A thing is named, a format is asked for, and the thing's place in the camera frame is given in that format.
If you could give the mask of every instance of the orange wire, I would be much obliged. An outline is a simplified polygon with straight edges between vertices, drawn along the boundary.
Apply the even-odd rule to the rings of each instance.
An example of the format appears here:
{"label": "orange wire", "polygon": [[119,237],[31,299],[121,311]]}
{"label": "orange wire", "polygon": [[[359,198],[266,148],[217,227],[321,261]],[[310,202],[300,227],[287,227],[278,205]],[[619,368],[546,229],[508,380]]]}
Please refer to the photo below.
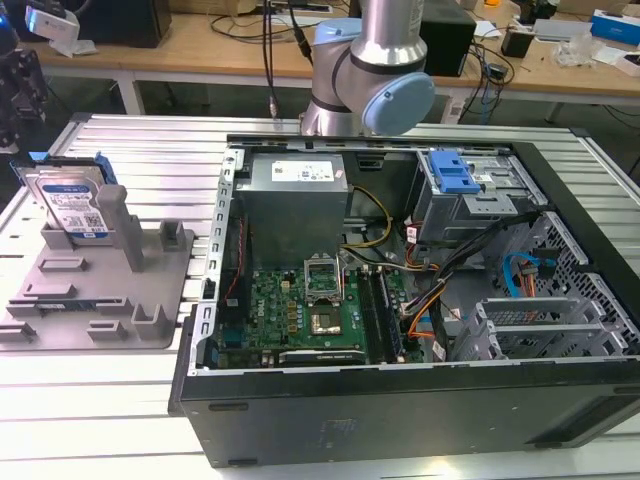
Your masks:
{"label": "orange wire", "polygon": [[533,281],[533,275],[529,275],[529,290],[531,292],[531,296],[535,297],[536,296],[536,284]]}
{"label": "orange wire", "polygon": [[518,273],[518,279],[520,280],[520,285],[522,285],[522,289],[524,290],[524,294],[528,297],[529,296],[529,289],[527,288],[527,283],[522,278],[522,274],[521,273]]}
{"label": "orange wire", "polygon": [[420,317],[422,317],[422,315],[424,314],[424,312],[426,312],[428,310],[428,308],[433,304],[433,302],[435,302],[440,295],[442,295],[442,293],[445,291],[446,287],[442,287],[441,290],[438,291],[438,293],[436,293],[436,295],[429,300],[424,307],[422,307],[420,309],[420,311],[418,312],[418,314],[415,316],[415,318],[413,319],[413,322],[411,322],[411,327],[409,327],[409,338],[411,337],[431,337],[431,338],[435,338],[435,334],[431,333],[431,332],[416,332],[416,326],[418,325],[418,322],[420,321]]}
{"label": "orange wire", "polygon": [[[407,249],[407,252],[404,255],[404,261],[409,267],[416,267],[416,268],[424,267],[424,265],[421,265],[419,263],[413,263],[411,261],[411,253],[415,248],[416,248],[416,244],[414,243]],[[438,265],[437,263],[429,264],[429,270],[438,270],[439,268],[440,268],[440,265]]]}

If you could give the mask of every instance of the power connector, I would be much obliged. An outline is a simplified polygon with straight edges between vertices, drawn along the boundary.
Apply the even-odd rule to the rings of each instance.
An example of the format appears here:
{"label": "power connector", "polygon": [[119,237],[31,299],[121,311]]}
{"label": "power connector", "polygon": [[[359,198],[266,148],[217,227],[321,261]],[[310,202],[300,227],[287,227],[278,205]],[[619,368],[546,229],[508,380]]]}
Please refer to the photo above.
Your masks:
{"label": "power connector", "polygon": [[509,73],[509,69],[503,65],[498,65],[497,63],[490,63],[487,65],[489,68],[489,76],[497,81],[502,81],[507,78],[507,74]]}

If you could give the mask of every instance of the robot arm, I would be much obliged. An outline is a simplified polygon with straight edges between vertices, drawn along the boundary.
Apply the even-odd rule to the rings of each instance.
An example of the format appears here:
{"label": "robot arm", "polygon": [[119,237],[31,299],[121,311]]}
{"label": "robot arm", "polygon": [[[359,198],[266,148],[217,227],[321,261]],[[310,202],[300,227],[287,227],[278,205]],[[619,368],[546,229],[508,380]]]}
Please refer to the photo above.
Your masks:
{"label": "robot arm", "polygon": [[420,38],[424,0],[369,0],[363,19],[321,23],[314,42],[312,100],[302,133],[400,135],[433,105]]}

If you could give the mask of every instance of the motherboard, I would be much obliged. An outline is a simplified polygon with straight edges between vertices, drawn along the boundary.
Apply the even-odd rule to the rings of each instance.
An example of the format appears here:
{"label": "motherboard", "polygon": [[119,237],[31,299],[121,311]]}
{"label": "motherboard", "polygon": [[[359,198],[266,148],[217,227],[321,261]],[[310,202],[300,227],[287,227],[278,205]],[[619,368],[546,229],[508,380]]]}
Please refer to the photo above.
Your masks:
{"label": "motherboard", "polygon": [[[247,323],[218,335],[223,366],[315,365],[340,355],[365,364],[402,355],[399,312],[407,292],[400,272],[311,272],[253,272]],[[318,298],[320,292],[330,299]]]}

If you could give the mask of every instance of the wooden table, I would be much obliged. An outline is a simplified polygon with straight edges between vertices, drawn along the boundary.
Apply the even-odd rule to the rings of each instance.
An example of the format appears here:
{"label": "wooden table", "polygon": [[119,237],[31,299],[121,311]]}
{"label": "wooden table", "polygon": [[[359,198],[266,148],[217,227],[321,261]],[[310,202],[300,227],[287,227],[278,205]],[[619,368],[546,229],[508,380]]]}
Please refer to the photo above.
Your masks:
{"label": "wooden table", "polygon": [[[504,1],[499,8],[478,2],[476,15],[508,24],[519,9]],[[108,78],[118,82],[126,112],[144,114],[138,81],[266,85],[260,45],[246,44],[215,34],[205,15],[174,14],[171,30],[156,49],[99,45],[99,53],[73,59],[63,57],[44,43],[29,44],[37,50],[45,74],[84,78]],[[220,22],[221,28],[230,24]],[[242,22],[249,23],[249,18]],[[260,25],[232,30],[238,35],[259,33]],[[313,29],[307,31],[313,38]],[[501,40],[486,39],[494,50]],[[640,80],[614,67],[561,68],[551,58],[552,45],[534,41],[523,60],[513,59],[516,76],[503,98],[568,103],[640,105]],[[311,68],[295,43],[274,45],[275,84],[310,88]],[[448,97],[443,123],[457,123],[464,103],[480,80],[478,62],[470,58],[459,78],[435,77],[437,93]]]}

